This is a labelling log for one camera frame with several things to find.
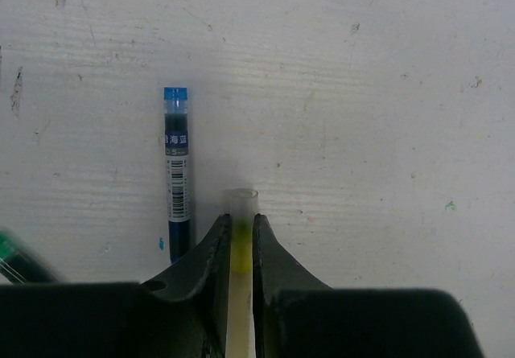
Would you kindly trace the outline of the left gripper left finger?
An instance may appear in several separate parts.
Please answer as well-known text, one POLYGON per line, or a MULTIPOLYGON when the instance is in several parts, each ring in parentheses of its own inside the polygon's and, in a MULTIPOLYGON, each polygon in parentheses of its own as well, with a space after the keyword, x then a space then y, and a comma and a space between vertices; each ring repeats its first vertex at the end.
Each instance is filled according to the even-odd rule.
POLYGON ((230 217, 142 288, 154 296, 143 316, 145 357, 224 357, 229 299, 230 217))

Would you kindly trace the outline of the yellow highlighter pen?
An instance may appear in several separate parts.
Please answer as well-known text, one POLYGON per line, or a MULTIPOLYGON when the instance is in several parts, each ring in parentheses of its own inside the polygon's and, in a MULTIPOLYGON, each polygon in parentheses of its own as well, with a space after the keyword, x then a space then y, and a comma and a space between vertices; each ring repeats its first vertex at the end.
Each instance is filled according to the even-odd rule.
POLYGON ((229 193, 230 266, 225 355, 248 357, 251 345, 253 292, 253 222, 258 192, 249 188, 229 193))

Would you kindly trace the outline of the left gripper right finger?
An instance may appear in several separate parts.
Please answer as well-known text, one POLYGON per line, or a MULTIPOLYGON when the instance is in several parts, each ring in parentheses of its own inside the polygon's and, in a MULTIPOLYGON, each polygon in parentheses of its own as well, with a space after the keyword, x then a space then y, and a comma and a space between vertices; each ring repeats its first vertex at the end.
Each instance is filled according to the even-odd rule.
POLYGON ((257 357, 276 357, 278 321, 274 300, 283 291, 328 290, 277 240, 268 218, 253 222, 253 331, 257 357))

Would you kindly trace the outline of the dark blue gel pen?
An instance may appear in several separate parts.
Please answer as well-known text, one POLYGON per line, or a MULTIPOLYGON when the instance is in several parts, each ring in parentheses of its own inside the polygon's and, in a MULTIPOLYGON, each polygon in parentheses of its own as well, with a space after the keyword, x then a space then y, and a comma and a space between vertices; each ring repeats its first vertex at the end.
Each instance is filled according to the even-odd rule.
POLYGON ((163 89, 167 222, 172 263, 188 252, 192 236, 187 99, 187 89, 184 87, 163 89))

